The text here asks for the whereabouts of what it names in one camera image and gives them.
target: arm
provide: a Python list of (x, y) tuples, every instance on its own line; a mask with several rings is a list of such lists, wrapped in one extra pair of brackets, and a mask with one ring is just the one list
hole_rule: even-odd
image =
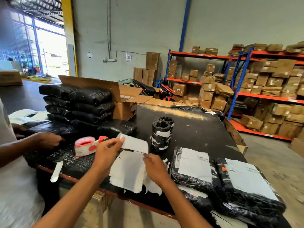
[(102, 181), (110, 173), (124, 138), (110, 139), (97, 146), (89, 171), (32, 228), (72, 228)]
[(212, 228), (212, 226), (203, 218), (194, 206), (185, 199), (182, 192), (170, 178), (166, 164), (158, 155), (144, 154), (143, 158), (146, 164), (146, 171), (152, 181), (154, 181), (163, 190), (176, 218), (183, 228)]
[(6, 166), (25, 152), (36, 149), (51, 149), (59, 145), (63, 138), (51, 133), (36, 133), (19, 141), (0, 145), (0, 168)]

